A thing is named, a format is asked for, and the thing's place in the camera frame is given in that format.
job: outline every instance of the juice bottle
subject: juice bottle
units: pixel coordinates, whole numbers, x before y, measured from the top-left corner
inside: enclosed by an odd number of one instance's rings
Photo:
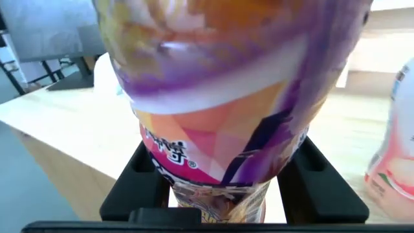
[[[391,217],[414,221],[414,59],[397,74],[385,140],[365,175],[368,194]]]

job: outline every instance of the bottle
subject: bottle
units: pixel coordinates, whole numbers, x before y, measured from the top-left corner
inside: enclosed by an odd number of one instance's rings
[[[260,223],[372,0],[95,0],[142,140],[202,222]]]
[[[414,59],[397,74],[384,142],[365,174],[368,194],[392,218],[414,222]]]

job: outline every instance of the pink bottle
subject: pink bottle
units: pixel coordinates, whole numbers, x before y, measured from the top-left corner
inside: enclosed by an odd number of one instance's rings
[[[369,163],[368,194],[390,217],[414,222],[414,59],[397,74],[384,143]]]

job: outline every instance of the black base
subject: black base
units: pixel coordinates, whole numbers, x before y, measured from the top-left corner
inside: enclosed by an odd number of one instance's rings
[[[64,91],[73,89],[83,89],[93,87],[93,74],[82,76],[80,72],[75,72],[68,77],[58,81],[47,88],[48,91]]]

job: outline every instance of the black holder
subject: black holder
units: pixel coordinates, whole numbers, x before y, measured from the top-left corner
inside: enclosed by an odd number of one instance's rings
[[[365,223],[368,207],[309,138],[278,175],[288,224]],[[104,221],[128,221],[139,208],[168,205],[169,183],[141,143],[103,202]]]

